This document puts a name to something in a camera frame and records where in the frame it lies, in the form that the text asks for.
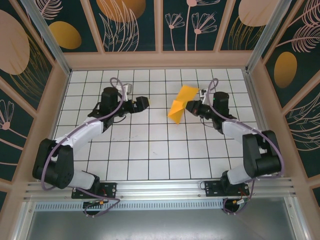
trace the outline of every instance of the white grid mat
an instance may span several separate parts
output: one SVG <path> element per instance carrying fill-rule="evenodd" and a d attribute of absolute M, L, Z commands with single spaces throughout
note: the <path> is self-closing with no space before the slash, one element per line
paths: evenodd
<path fill-rule="evenodd" d="M 75 154 L 75 169 L 96 174 L 102 181 L 205 179 L 219 178 L 242 164 L 242 145 L 204 126 L 199 117 L 186 111 L 180 124 L 167 118 L 182 85 L 205 89 L 215 77 L 220 80 L 216 90 L 230 95 L 230 113 L 257 128 L 240 69 L 74 71 L 56 138 L 86 119 L 111 77 L 132 84 L 129 99 L 148 97 L 150 107 L 127 114 L 124 121 L 89 142 Z"/>

